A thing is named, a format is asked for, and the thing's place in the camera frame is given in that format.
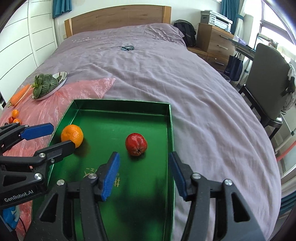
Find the blue white gloved left hand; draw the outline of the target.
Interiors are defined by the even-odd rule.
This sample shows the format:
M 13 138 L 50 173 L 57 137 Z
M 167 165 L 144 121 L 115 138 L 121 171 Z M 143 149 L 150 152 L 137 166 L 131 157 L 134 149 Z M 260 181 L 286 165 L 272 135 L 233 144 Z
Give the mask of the blue white gloved left hand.
M 20 207 L 17 205 L 4 209 L 3 219 L 11 229 L 16 229 L 20 219 Z

